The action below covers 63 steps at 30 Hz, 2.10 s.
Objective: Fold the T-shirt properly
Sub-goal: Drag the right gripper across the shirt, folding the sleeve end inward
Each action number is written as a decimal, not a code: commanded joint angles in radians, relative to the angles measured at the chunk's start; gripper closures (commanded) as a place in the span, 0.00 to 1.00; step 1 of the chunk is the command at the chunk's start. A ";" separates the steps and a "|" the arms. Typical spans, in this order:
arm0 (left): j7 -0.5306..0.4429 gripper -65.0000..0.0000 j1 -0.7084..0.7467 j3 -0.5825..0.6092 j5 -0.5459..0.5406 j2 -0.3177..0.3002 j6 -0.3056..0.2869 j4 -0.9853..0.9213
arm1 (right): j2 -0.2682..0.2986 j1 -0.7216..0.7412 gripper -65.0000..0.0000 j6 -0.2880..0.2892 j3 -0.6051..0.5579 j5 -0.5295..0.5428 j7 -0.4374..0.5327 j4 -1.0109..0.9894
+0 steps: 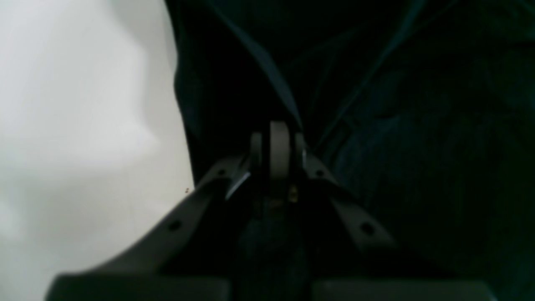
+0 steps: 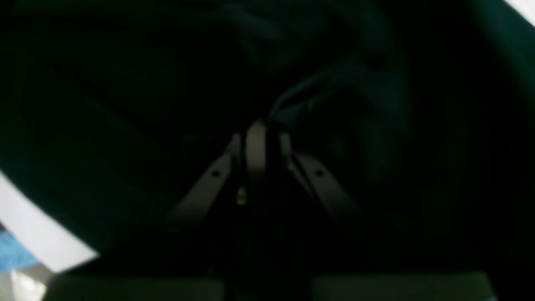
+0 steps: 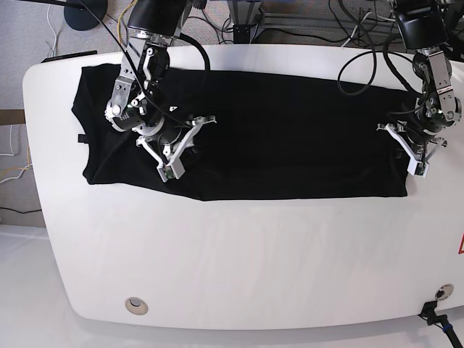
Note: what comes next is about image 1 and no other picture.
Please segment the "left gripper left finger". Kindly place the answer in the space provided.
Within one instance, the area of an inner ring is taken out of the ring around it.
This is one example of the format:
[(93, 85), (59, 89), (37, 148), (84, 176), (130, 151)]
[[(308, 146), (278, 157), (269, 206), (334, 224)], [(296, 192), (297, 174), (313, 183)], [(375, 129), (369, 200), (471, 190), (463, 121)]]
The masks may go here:
[(199, 186), (144, 237), (82, 273), (59, 275), (48, 301), (230, 301), (234, 245), (262, 163), (262, 134), (248, 152), (214, 164)]

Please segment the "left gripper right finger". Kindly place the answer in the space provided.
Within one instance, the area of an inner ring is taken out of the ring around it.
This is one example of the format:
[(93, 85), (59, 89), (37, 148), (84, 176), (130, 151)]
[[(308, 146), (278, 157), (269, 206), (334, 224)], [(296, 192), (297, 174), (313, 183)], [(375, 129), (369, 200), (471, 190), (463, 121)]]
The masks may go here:
[(296, 210), (312, 301), (495, 300), (483, 281), (455, 278), (402, 248), (283, 121), (270, 122), (270, 194)]

